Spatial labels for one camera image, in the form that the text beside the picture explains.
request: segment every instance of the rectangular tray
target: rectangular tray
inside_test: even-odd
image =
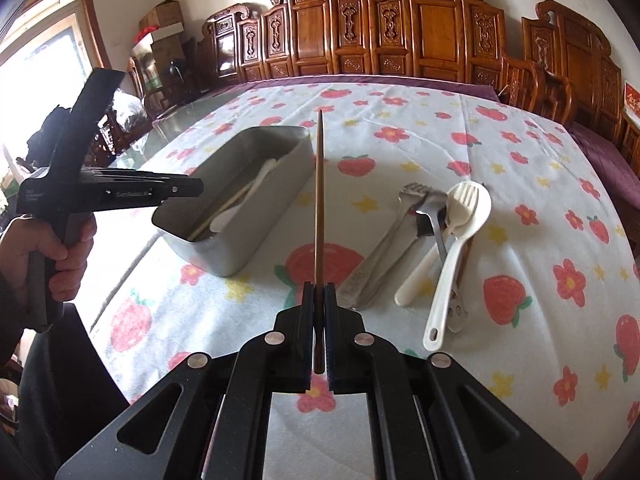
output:
[[[217,234],[188,237],[220,206],[255,178],[263,163],[278,164],[242,202]],[[256,126],[239,132],[191,176],[202,179],[197,198],[170,198],[151,221],[178,256],[216,276],[230,276],[249,261],[314,171],[309,132],[302,126]]]

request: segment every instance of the metal fork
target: metal fork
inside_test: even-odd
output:
[[[355,308],[360,299],[360,295],[364,290],[367,282],[369,281],[376,265],[382,258],[385,251],[388,249],[391,240],[393,239],[396,231],[400,228],[404,216],[409,209],[422,200],[425,193],[431,188],[412,182],[406,184],[398,193],[398,213],[396,220],[391,224],[385,234],[380,238],[373,251],[369,256],[364,258],[360,264],[353,270],[349,277],[342,282],[338,290],[336,291],[336,297],[338,305],[344,308]]]

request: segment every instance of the tablecloth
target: tablecloth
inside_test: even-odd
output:
[[[465,329],[451,354],[575,463],[600,471],[640,410],[640,284],[620,220],[566,130],[522,110],[391,84],[254,89],[188,128],[143,169],[190,173],[257,124],[301,124],[324,112],[326,278],[339,284],[396,214],[398,191],[482,182],[492,214],[477,234],[460,287]],[[181,260],[151,210],[98,215],[96,247],[77,300],[103,310],[92,341],[130,400],[190,352],[219,356],[273,326],[312,278],[310,180],[244,269],[218,278]],[[410,222],[403,226],[411,231]],[[362,312],[368,332],[420,357],[437,275],[408,308],[393,293],[432,238]],[[334,396],[314,376],[303,395],[276,396],[265,478],[369,479],[366,402]]]

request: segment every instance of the person's hand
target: person's hand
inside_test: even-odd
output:
[[[70,301],[80,288],[86,270],[86,259],[94,246],[97,226],[91,215],[80,228],[79,242],[68,249],[49,224],[35,218],[16,218],[0,238],[0,274],[22,305],[29,301],[27,272],[29,253],[40,251],[56,261],[57,272],[49,280],[49,289],[56,301]]]

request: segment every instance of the silver rivet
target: silver rivet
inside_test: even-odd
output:
[[[371,346],[373,342],[376,340],[371,334],[367,334],[366,332],[360,332],[356,334],[356,337],[353,338],[356,345],[360,346]]]
[[[207,365],[209,358],[204,354],[191,354],[187,359],[187,364],[191,368],[202,368]]]
[[[267,345],[279,345],[284,342],[284,334],[282,332],[269,332],[264,336],[264,342]]]
[[[436,368],[449,368],[451,366],[451,357],[446,354],[434,354],[431,356],[431,364]]]

